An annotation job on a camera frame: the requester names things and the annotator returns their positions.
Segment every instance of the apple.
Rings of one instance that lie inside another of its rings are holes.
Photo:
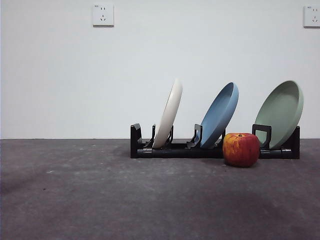
[[[259,158],[260,142],[250,133],[228,133],[223,139],[225,163],[236,167],[251,167]]]

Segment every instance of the wall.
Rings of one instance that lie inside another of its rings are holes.
[[[228,82],[239,102],[227,132],[250,132],[286,80],[304,92],[301,137],[320,138],[317,0],[114,0],[115,27],[93,28],[96,0],[1,1],[1,138],[144,137],[178,77],[175,136],[189,138]]]

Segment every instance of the concrete floor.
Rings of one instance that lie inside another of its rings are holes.
[[[320,239],[320,139],[300,159],[130,159],[129,140],[2,140],[2,240]]]

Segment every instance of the electrical outlet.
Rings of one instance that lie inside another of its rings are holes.
[[[303,7],[303,26],[320,28],[320,5]]]
[[[114,5],[94,5],[92,7],[93,26],[114,26]]]

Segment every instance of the plate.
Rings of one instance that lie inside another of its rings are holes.
[[[210,149],[214,147],[236,110],[238,98],[238,87],[233,82],[228,83],[216,96],[201,123],[201,148]]]
[[[176,79],[171,88],[169,98],[166,102],[157,133],[154,137],[153,148],[161,148],[168,139],[172,125],[174,124],[177,111],[179,108],[183,87],[181,82]]]
[[[280,148],[292,135],[302,115],[304,96],[295,81],[285,81],[277,86],[264,101],[255,124],[271,126],[270,149]],[[261,143],[266,133],[256,131]]]

